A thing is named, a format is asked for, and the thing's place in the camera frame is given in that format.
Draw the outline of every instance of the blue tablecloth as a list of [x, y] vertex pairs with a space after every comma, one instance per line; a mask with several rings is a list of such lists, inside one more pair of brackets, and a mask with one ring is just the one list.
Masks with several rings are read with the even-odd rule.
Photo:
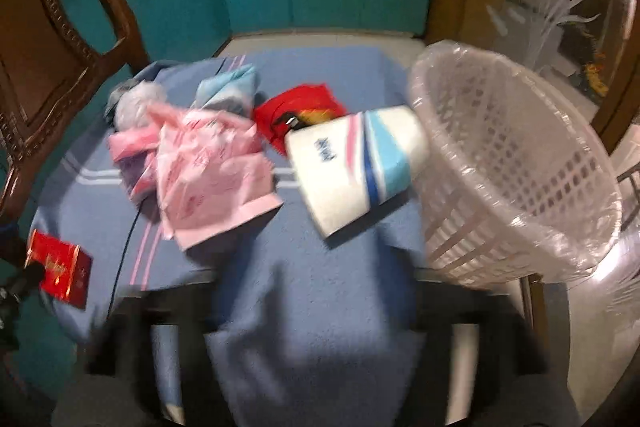
[[[272, 50], [145, 74], [166, 88], [169, 102], [188, 107], [203, 78], [241, 62], [257, 67], [267, 98], [324, 82], [352, 112], [404, 103], [406, 72], [369, 47]], [[35, 228], [81, 245], [94, 260], [85, 311], [50, 303], [68, 334], [85, 341], [130, 284], [156, 289], [219, 267], [221, 330], [208, 342], [239, 425], [391, 425], [422, 338], [399, 326], [412, 294], [387, 245], [412, 250], [421, 263], [415, 198], [395, 198], [326, 243], [286, 158], [267, 146], [283, 207], [182, 253], [160, 237], [152, 199], [140, 208], [127, 199], [106, 147], [111, 132], [96, 121], [74, 143], [34, 218]], [[175, 331], [154, 334], [161, 396], [179, 405]]]

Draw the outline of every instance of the red bag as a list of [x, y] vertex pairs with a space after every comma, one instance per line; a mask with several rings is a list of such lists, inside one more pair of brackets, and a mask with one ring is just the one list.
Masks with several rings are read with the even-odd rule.
[[273, 148], [286, 156], [284, 136], [291, 129], [309, 127], [347, 114], [326, 84], [302, 84], [256, 107], [254, 120]]

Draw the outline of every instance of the blue stripe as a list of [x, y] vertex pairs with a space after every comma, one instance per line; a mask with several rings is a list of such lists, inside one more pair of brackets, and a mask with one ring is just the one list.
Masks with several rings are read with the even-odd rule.
[[385, 179], [386, 199], [388, 200], [411, 185], [409, 161], [385, 124], [380, 120], [379, 115], [375, 111], [367, 111], [367, 119], [375, 138], [375, 147]]
[[369, 208], [380, 204], [380, 195], [378, 194], [378, 185], [376, 184], [376, 175], [373, 172], [371, 164], [371, 156], [369, 155], [369, 129], [367, 129], [367, 120], [362, 118], [362, 155], [364, 156], [364, 175], [367, 181], [367, 192], [369, 193]]

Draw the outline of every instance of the light blue stripe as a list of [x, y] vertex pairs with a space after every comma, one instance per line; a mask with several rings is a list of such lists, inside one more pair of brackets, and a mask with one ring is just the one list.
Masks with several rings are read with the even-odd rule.
[[380, 168], [385, 179], [386, 199], [388, 200], [411, 184], [409, 161], [378, 114], [375, 111], [367, 111], [366, 115], [375, 137], [374, 146], [378, 152], [378, 158], [380, 158]]

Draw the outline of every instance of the tiled floor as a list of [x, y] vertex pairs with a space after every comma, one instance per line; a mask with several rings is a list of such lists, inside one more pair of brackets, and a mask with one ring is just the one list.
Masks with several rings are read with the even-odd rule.
[[[265, 48], [296, 46], [371, 45], [390, 58], [410, 67], [424, 46], [420, 41], [396, 37], [346, 34], [266, 35], [233, 40], [222, 55], [238, 55]], [[582, 115], [591, 120], [596, 106], [569, 86], [562, 74], [544, 71], [543, 76], [567, 97]], [[612, 156], [617, 173], [640, 161], [640, 126], [633, 126]], [[619, 246], [607, 256], [597, 272], [569, 287], [571, 354], [568, 383], [578, 411], [589, 417], [618, 381], [640, 339], [640, 307], [624, 303], [620, 283], [640, 267], [640, 227], [629, 230]], [[520, 306], [517, 283], [509, 285], [510, 295]]]

